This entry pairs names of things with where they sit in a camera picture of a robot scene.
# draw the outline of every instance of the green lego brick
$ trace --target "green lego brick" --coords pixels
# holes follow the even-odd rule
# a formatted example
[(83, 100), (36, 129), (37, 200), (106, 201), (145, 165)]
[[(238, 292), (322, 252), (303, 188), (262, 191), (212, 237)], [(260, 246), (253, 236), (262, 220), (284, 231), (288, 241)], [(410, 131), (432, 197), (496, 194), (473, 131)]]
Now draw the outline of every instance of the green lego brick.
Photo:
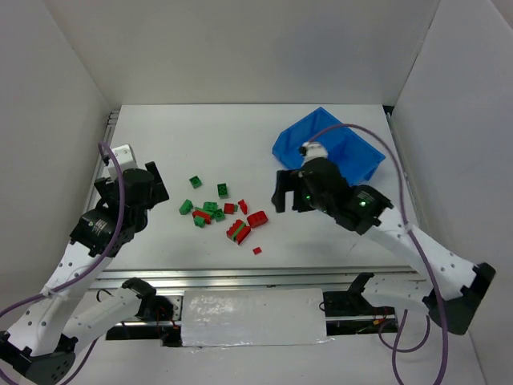
[(214, 211), (214, 218), (216, 218), (216, 222), (221, 222), (223, 219), (225, 219), (223, 210), (217, 209), (216, 211)]
[(185, 202), (180, 207), (180, 214), (186, 215), (189, 214), (192, 210), (192, 202), (189, 199), (186, 199)]
[(208, 211), (208, 210), (202, 209), (201, 207), (197, 207), (197, 206), (194, 209), (201, 211), (202, 213), (207, 213), (211, 218), (214, 216), (213, 211)]
[(205, 202), (203, 203), (203, 210), (214, 212), (217, 210), (216, 202)]
[(194, 225), (203, 228), (205, 227), (205, 223), (205, 218), (199, 216), (194, 217)]
[(235, 231), (235, 233), (233, 233), (233, 235), (232, 235), (232, 241), (234, 241), (234, 242), (235, 242), (235, 238), (236, 238), (237, 234), (238, 234), (238, 233), (240, 233), (240, 231), (241, 231), (244, 227), (246, 227), (246, 224), (245, 224), (245, 223), (243, 223), (242, 225), (240, 225), (239, 229), (237, 229), (237, 230)]
[(202, 185), (198, 176), (193, 176), (191, 179), (189, 179), (189, 181), (191, 182), (193, 188), (198, 188)]
[(225, 183), (217, 185), (217, 195), (221, 199), (228, 198), (228, 186)]

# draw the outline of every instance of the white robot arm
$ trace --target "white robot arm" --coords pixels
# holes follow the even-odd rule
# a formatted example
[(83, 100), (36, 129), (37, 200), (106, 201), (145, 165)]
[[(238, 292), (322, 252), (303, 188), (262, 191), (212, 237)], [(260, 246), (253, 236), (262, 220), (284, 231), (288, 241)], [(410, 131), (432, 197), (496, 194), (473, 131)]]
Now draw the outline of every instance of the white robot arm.
[[(417, 226), (403, 223), (390, 200), (368, 185), (349, 186), (328, 152), (316, 142), (301, 147), (305, 162), (298, 170), (278, 171), (273, 203), (285, 211), (285, 193), (294, 191), (293, 210), (320, 210), (337, 224), (382, 245), (429, 278), (426, 263), (409, 232), (425, 252), (438, 284), (446, 311), (447, 329), (464, 334), (495, 276), (486, 263), (475, 265), (440, 245)], [(374, 307), (390, 306), (415, 310), (440, 325), (439, 304), (431, 282), (393, 281), (361, 274), (349, 291)]]
[[(173, 311), (165, 298), (156, 296), (153, 287), (132, 278), (109, 299), (72, 317), (91, 283), (121, 246), (146, 227), (147, 211), (169, 199), (154, 163), (146, 164), (146, 170), (139, 168), (128, 145), (114, 148), (112, 155), (119, 168), (116, 170), (110, 162), (107, 170), (111, 177), (95, 182), (99, 203), (82, 215), (71, 232), (71, 243), (41, 291), (42, 299), (0, 335), (0, 359), (37, 384), (58, 383), (71, 369), (76, 355), (117, 322), (133, 316), (154, 321), (161, 308), (168, 314)], [(123, 175), (124, 215), (119, 236), (108, 251), (122, 205), (118, 171)], [(100, 261), (103, 252), (107, 254)], [(72, 280), (76, 282), (57, 293), (52, 291)]]

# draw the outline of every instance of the white table surface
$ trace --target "white table surface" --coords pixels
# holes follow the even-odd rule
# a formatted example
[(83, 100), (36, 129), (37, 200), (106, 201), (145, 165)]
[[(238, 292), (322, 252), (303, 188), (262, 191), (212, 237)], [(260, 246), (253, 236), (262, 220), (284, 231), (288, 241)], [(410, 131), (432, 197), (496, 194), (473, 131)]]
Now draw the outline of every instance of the white table surface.
[[(149, 225), (125, 245), (110, 270), (235, 269), (293, 267), (404, 266), (381, 246), (337, 226), (318, 212), (276, 214), (271, 196), (276, 171), (283, 166), (271, 149), (281, 131), (319, 105), (155, 105), (123, 106), (112, 146), (130, 144), (140, 167), (155, 161), (170, 200), (149, 213)], [(372, 129), (391, 147), (394, 142), (382, 106), (325, 105), (339, 120)], [(377, 149), (384, 149), (359, 133)], [(189, 178), (203, 186), (193, 189)], [(228, 185), (229, 199), (220, 200), (216, 186)], [(370, 182), (398, 202), (398, 181), (387, 157)], [(238, 246), (225, 235), (237, 215), (200, 229), (178, 208), (185, 199), (236, 203), (245, 199), (250, 212), (264, 210), (269, 223), (254, 229)], [(288, 200), (289, 208), (292, 197)], [(415, 221), (406, 192), (409, 218)], [(260, 246), (262, 253), (253, 255)]]

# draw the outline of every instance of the red block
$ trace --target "red block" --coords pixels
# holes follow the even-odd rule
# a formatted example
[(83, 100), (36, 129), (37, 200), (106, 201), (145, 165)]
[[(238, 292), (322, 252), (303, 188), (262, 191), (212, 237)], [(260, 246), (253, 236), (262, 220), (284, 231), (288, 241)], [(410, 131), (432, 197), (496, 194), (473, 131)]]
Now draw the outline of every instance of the red block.
[(251, 227), (244, 227), (235, 237), (235, 242), (237, 242), (237, 244), (240, 245), (249, 233), (251, 233)]
[(232, 235), (244, 224), (243, 221), (241, 221), (240, 219), (237, 219), (235, 222), (233, 222), (233, 225), (232, 227), (230, 227), (228, 229), (228, 231), (226, 232), (226, 236), (230, 239), (232, 239)]
[(224, 213), (225, 214), (233, 214), (235, 212), (235, 205), (233, 203), (225, 203), (224, 204)]
[(240, 210), (244, 213), (244, 215), (248, 215), (248, 205), (246, 202), (244, 202), (244, 199), (242, 201), (237, 202), (240, 206)]
[(210, 218), (210, 216), (207, 213), (204, 213), (203, 211), (200, 211), (200, 210), (196, 210), (196, 211), (194, 211), (194, 213), (192, 213), (192, 217), (194, 218), (196, 216), (204, 218), (205, 222), (207, 222), (207, 225), (210, 225), (210, 221), (212, 219)]
[(263, 211), (258, 211), (248, 216), (248, 223), (253, 229), (266, 224), (268, 221), (269, 219)]

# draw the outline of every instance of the blue bin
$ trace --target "blue bin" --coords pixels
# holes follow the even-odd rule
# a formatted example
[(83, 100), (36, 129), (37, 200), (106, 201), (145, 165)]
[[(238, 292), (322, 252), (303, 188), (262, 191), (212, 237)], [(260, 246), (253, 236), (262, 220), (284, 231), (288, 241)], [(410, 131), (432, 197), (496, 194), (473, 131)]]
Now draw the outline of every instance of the blue bin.
[[(278, 136), (273, 155), (289, 169), (300, 168), (303, 156), (299, 153), (299, 147), (320, 130), (339, 123), (340, 120), (319, 107)], [(328, 159), (338, 166), (342, 176), (352, 186), (370, 180), (385, 159), (383, 154), (349, 128), (326, 132), (316, 141), (326, 148)]]

